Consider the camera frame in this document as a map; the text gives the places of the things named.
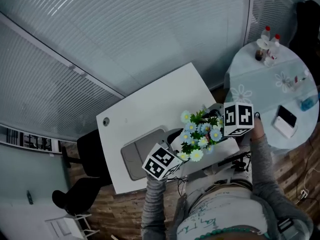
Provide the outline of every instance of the smartphone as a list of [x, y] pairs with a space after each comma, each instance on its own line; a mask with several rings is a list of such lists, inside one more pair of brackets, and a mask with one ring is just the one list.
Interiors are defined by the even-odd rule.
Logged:
[[280, 105], [278, 110], [278, 117], [281, 117], [284, 121], [286, 121], [292, 128], [295, 127], [297, 118], [294, 114], [292, 114], [289, 110]]

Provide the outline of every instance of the artificial flower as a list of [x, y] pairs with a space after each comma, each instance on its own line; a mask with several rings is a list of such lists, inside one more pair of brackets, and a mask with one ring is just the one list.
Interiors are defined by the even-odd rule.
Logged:
[[209, 145], [205, 150], [205, 154], [206, 155], [209, 155], [209, 154], [212, 154], [212, 152], [214, 151], [214, 145]]
[[199, 139], [198, 145], [199, 147], [203, 148], [208, 144], [208, 140], [205, 136]]
[[198, 162], [204, 156], [204, 153], [201, 149], [195, 149], [190, 153], [191, 161]]
[[202, 105], [202, 110], [204, 111], [204, 114], [210, 113], [210, 109], [206, 108], [206, 106], [204, 104]]
[[197, 130], [197, 125], [194, 122], [188, 122], [184, 129], [192, 134]]
[[217, 126], [219, 127], [219, 129], [221, 129], [222, 127], [224, 127], [224, 119], [221, 116], [217, 117]]
[[207, 134], [210, 132], [210, 130], [212, 129], [212, 125], [208, 122], [205, 122], [202, 126], [201, 126], [201, 133], [202, 134]]
[[218, 129], [213, 129], [212, 131], [210, 131], [210, 137], [214, 142], [218, 142], [222, 138], [222, 133]]
[[183, 161], [187, 161], [189, 159], [189, 157], [190, 157], [190, 155], [188, 155], [187, 153], [184, 153], [184, 152], [180, 152], [177, 155]]
[[188, 143], [188, 141], [191, 139], [191, 133], [186, 130], [182, 131], [180, 134], [180, 139], [182, 142]]
[[181, 122], [184, 124], [189, 123], [190, 117], [191, 117], [191, 113], [188, 110], [183, 111], [180, 116]]
[[190, 139], [187, 141], [187, 143], [188, 143], [189, 145], [194, 146], [194, 145], [196, 145], [196, 144], [198, 143], [198, 140], [195, 139], [195, 138], [190, 138]]
[[198, 134], [201, 134], [201, 133], [202, 133], [202, 132], [201, 132], [201, 127], [202, 127], [202, 125], [203, 125], [202, 123], [199, 123], [198, 126], [196, 127], [196, 131], [197, 131]]

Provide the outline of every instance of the hand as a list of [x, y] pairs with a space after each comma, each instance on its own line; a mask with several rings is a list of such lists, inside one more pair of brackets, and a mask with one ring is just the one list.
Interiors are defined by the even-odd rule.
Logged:
[[254, 128], [251, 130], [251, 140], [255, 141], [265, 135], [264, 126], [258, 117], [254, 117]]

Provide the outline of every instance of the white chair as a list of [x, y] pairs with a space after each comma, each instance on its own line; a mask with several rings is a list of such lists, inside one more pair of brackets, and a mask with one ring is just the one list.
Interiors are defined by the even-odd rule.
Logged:
[[[89, 226], [86, 217], [91, 216], [91, 214], [79, 214], [76, 217], [72, 216], [66, 216], [64, 217], [64, 221], [67, 224], [71, 234], [80, 239], [87, 239], [88, 236], [91, 236], [95, 233], [98, 233], [100, 230], [92, 230]], [[83, 219], [88, 229], [81, 229], [81, 226], [79, 224], [79, 220]]]
[[[91, 214], [79, 214], [76, 217], [67, 215], [66, 217], [60, 217], [55, 219], [46, 220], [49, 230], [54, 239], [65, 239], [67, 236], [74, 236], [80, 239], [87, 239], [100, 230], [92, 230], [89, 226], [86, 218]], [[87, 229], [82, 229], [79, 220], [83, 219]]]

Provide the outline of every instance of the gray sleeve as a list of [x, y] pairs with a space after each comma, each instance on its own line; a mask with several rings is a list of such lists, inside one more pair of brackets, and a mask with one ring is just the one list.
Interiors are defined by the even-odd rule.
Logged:
[[156, 180], [147, 175], [146, 194], [143, 205], [141, 236], [143, 240], [165, 240], [164, 192], [167, 178]]
[[265, 135], [251, 143], [251, 162], [253, 194], [264, 199], [279, 220], [285, 218], [301, 220], [312, 232], [311, 219], [285, 197], [276, 182], [271, 152]]

